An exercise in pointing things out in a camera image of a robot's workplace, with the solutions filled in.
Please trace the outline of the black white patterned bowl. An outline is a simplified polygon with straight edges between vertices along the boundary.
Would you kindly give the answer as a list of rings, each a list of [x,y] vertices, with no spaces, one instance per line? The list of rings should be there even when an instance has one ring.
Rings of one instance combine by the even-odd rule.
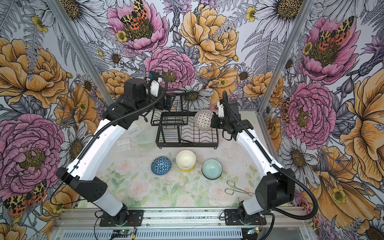
[[[212,118],[214,113],[210,110],[200,110],[194,116],[194,124],[200,131],[209,131],[212,129]]]

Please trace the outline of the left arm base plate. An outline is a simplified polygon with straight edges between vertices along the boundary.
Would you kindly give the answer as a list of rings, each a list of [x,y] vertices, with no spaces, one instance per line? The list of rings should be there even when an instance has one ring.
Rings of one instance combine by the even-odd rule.
[[[123,210],[116,216],[103,212],[101,227],[140,227],[143,221],[143,210]]]

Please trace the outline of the cream white bowl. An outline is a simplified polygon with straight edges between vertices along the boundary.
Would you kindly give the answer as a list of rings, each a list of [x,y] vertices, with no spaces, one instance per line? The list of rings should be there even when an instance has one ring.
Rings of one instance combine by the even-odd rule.
[[[196,155],[189,150],[183,150],[177,154],[176,163],[180,170],[190,171],[195,167]]]

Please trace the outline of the mint green bowl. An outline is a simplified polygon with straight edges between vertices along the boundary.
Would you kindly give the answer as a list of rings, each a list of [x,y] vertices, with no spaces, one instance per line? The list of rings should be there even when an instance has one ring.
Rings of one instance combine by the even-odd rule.
[[[218,179],[223,172],[222,164],[215,159],[208,159],[202,165],[202,174],[208,180]]]

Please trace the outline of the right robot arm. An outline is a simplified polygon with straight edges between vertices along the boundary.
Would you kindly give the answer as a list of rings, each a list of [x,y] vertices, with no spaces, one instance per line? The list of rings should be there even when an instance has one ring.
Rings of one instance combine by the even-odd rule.
[[[286,171],[259,140],[252,124],[242,120],[238,107],[225,100],[217,103],[219,113],[211,120],[213,128],[222,129],[231,135],[254,162],[261,175],[261,181],[254,195],[242,201],[238,207],[240,219],[244,223],[270,211],[295,219],[296,217],[278,207],[291,202],[295,191],[295,174]]]

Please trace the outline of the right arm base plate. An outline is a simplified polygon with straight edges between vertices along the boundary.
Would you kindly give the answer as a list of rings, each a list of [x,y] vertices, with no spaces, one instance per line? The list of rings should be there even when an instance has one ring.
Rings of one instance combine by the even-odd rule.
[[[260,214],[248,215],[238,209],[225,209],[224,221],[226,226],[264,226],[267,224],[266,218]]]

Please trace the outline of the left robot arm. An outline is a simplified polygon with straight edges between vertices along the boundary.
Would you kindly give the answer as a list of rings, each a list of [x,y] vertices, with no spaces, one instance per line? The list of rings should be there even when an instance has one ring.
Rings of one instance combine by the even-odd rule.
[[[117,226],[129,219],[128,209],[108,191],[107,183],[96,173],[115,142],[140,116],[166,106],[167,91],[167,78],[153,71],[143,79],[126,81],[124,93],[105,110],[100,125],[81,153],[56,172],[60,181],[99,207]]]

